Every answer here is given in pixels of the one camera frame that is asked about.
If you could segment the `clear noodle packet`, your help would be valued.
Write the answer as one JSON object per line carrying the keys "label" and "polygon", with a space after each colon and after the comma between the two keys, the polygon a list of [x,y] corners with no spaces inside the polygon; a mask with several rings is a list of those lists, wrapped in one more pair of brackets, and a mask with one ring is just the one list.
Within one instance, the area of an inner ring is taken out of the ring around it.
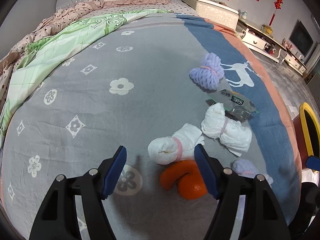
{"label": "clear noodle packet", "polygon": [[222,103],[227,115],[240,122],[250,119],[252,113],[259,113],[248,98],[231,90],[222,89],[210,93],[209,97],[215,103]]}

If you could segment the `purple foam net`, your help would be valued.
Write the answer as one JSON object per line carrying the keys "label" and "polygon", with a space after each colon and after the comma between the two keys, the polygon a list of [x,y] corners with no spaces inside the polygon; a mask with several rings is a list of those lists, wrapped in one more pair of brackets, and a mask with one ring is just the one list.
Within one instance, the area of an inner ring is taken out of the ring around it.
{"label": "purple foam net", "polygon": [[[240,176],[254,178],[258,174],[262,174],[258,171],[255,165],[246,159],[238,159],[232,164],[232,170]],[[268,174],[262,174],[267,182],[271,185],[273,178]]]}
{"label": "purple foam net", "polygon": [[217,90],[220,81],[225,76],[221,59],[214,53],[207,54],[201,65],[189,72],[190,78],[206,90]]}

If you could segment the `yellow rimmed trash bin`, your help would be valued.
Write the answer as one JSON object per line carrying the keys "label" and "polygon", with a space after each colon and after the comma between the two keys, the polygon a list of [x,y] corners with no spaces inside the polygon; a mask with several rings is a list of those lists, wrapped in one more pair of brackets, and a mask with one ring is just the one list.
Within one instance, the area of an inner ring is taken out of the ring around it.
{"label": "yellow rimmed trash bin", "polygon": [[319,172],[319,122],[311,106],[304,102],[293,119],[302,168]]}

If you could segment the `white tissue roll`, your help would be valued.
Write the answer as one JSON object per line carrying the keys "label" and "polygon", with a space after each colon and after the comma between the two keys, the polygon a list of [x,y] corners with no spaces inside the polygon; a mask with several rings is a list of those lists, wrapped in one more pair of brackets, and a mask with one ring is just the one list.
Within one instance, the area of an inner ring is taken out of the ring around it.
{"label": "white tissue roll", "polygon": [[204,145],[202,131],[194,125],[184,124],[170,137],[154,139],[148,145],[148,154],[159,165],[169,165],[184,160],[194,160],[194,149]]}

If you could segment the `white tv stand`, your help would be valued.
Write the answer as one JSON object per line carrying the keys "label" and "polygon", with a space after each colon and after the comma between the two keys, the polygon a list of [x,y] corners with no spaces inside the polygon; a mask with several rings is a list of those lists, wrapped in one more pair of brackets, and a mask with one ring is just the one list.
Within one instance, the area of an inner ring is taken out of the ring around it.
{"label": "white tv stand", "polygon": [[304,65],[304,63],[288,51],[286,52],[283,61],[285,61],[291,68],[297,71],[300,75],[303,75],[306,71],[306,66]]}

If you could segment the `grey blue orange bedspread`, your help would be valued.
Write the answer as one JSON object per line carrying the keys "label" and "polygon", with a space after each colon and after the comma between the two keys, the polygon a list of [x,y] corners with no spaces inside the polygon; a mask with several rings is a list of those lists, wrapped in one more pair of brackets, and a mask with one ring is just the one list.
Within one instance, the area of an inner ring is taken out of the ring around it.
{"label": "grey blue orange bedspread", "polygon": [[153,14],[100,38],[62,63],[15,112],[2,158],[2,201],[16,230],[28,238],[58,174],[83,175],[121,145],[127,161],[114,193],[103,202],[117,239],[203,239],[217,201],[185,200],[159,184],[163,167],[148,145],[184,124],[200,127],[209,92],[189,77],[208,53],[225,69],[221,89],[256,107],[243,154],[273,178],[287,222],[300,198],[295,133],[265,67],[235,36],[199,17]]}

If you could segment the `green patterned quilt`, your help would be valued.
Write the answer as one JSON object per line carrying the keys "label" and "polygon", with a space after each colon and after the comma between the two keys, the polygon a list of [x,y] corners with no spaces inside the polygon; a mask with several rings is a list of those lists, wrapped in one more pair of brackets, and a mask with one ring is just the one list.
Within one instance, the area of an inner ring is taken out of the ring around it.
{"label": "green patterned quilt", "polygon": [[18,107],[59,64],[122,25],[149,14],[167,13],[172,11],[144,9],[93,16],[75,21],[58,34],[27,46],[27,54],[11,76],[7,100],[1,112],[1,144]]}

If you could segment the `white coffee table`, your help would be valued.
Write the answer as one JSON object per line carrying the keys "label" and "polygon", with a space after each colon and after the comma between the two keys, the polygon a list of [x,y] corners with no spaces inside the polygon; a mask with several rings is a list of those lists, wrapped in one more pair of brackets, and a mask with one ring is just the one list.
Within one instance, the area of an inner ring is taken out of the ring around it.
{"label": "white coffee table", "polygon": [[270,35],[264,33],[260,27],[243,19],[238,19],[236,31],[242,42],[252,51],[255,51],[275,63],[279,63],[281,52],[285,48]]}

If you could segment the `yellow toy on table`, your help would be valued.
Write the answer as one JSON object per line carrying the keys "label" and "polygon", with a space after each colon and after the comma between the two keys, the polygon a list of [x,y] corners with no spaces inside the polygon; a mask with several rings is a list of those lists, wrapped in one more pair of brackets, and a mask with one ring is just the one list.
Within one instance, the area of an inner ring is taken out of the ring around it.
{"label": "yellow toy on table", "polygon": [[273,29],[269,25],[262,24],[261,31],[267,35],[272,35]]}

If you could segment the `pink dotted quilt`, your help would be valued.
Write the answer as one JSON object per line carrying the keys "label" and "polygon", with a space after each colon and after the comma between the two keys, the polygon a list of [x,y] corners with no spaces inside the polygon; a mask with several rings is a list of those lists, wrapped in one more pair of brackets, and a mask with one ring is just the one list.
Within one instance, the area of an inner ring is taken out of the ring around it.
{"label": "pink dotted quilt", "polygon": [[49,18],[45,18],[34,31],[17,42],[1,59],[1,104],[6,100],[11,75],[17,68],[22,56],[25,55],[26,47],[29,44],[57,34],[72,22],[100,7],[101,2],[99,0],[87,0],[80,1],[66,9],[59,9]]}

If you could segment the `right red knot ornament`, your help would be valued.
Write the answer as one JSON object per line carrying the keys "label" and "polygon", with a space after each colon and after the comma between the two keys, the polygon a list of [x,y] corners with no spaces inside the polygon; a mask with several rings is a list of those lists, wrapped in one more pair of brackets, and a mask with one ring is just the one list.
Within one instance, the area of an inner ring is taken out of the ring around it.
{"label": "right red knot ornament", "polygon": [[274,2],[274,7],[275,7],[275,11],[274,11],[274,13],[273,13],[273,15],[272,15],[272,17],[271,17],[271,19],[270,19],[270,22],[269,22],[269,26],[271,26],[272,25],[272,23],[273,23],[273,21],[274,21],[274,18],[275,18],[275,16],[276,16],[276,12],[277,12],[277,10],[280,10],[281,9],[281,5],[283,4],[283,0],[276,0],[275,2]]}

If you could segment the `white bedside cabinet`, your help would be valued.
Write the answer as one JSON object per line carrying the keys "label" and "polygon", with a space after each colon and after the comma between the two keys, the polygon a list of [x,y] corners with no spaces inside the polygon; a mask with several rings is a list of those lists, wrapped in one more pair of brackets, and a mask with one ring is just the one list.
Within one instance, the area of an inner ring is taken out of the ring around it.
{"label": "white bedside cabinet", "polygon": [[215,0],[182,1],[192,7],[200,17],[236,30],[239,13],[235,9],[223,5],[219,1]]}

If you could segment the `black wall television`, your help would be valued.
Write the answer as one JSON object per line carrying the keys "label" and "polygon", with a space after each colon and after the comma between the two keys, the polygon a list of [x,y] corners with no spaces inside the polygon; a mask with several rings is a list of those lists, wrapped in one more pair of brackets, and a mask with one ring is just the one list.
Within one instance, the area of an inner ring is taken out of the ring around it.
{"label": "black wall television", "polygon": [[296,22],[289,40],[295,45],[295,47],[303,56],[308,54],[313,45],[313,39],[300,20]]}

